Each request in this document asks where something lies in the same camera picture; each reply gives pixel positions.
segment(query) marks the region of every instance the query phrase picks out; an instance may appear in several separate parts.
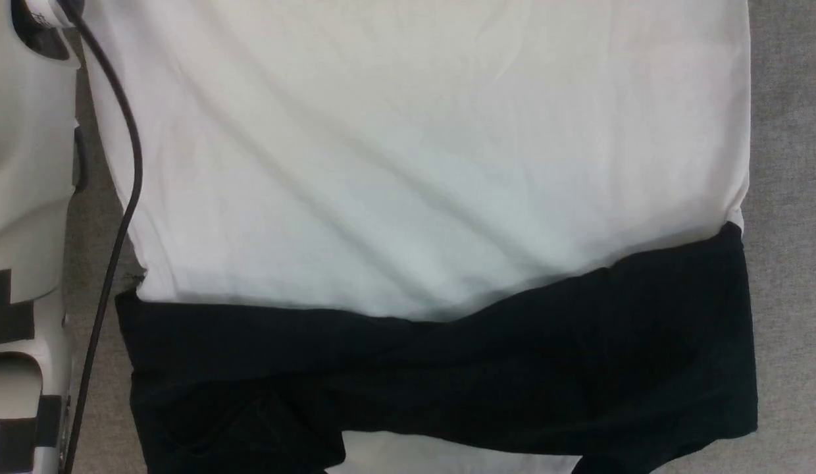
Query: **black garment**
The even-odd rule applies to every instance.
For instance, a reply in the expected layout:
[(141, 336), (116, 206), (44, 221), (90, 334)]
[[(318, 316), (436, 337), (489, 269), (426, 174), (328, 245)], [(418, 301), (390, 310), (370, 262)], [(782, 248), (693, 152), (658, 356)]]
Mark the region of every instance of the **black garment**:
[(342, 430), (583, 455), (642, 474), (756, 429), (741, 231), (449, 323), (117, 299), (151, 474), (309, 474)]

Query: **gray background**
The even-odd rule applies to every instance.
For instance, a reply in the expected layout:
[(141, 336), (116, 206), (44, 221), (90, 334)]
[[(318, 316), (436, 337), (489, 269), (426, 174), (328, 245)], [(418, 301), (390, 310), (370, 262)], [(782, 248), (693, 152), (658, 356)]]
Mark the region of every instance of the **gray background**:
[[(753, 159), (744, 239), (753, 294), (759, 430), (673, 462), (663, 468), (667, 473), (816, 473), (816, 0), (750, 5)], [(83, 348), (121, 207), (96, 136), (83, 73), (78, 88), (90, 183), (69, 208), (65, 291)], [(138, 274), (132, 252), (125, 251), (116, 290), (131, 286), (131, 276)], [(145, 471), (128, 407), (130, 370), (111, 309), (89, 388), (77, 474)]]

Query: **white fabric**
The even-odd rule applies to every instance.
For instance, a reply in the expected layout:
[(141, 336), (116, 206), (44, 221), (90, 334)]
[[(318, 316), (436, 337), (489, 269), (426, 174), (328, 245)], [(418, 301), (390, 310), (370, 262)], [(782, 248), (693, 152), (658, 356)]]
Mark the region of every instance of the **white fabric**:
[[(98, 0), (140, 297), (447, 319), (742, 225), (745, 0)], [(122, 201), (132, 162), (91, 65)], [(335, 473), (568, 472), (345, 434)]]

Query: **black and white garment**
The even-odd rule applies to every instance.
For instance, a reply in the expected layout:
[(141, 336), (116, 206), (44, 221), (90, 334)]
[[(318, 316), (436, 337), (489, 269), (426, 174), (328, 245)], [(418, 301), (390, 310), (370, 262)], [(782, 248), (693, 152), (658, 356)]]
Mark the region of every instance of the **black and white garment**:
[(644, 474), (757, 427), (741, 231), (624, 258), (458, 321), (117, 299), (150, 474), (311, 474), (342, 431)]

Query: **gray fabric surface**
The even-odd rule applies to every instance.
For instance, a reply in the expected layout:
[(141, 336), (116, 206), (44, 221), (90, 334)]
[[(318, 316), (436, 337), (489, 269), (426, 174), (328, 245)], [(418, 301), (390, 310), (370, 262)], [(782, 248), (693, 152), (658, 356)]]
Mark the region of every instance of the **gray fabric surface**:
[[(753, 1), (751, 24), (753, 161), (744, 214), (759, 431), (661, 469), (669, 474), (816, 473), (816, 0)], [(78, 108), (89, 142), (90, 184), (69, 209), (65, 291), (82, 349), (121, 209), (83, 74)], [(140, 273), (131, 252), (123, 258), (116, 290)], [(77, 474), (145, 471), (128, 407), (130, 363), (115, 312), (108, 313)]]

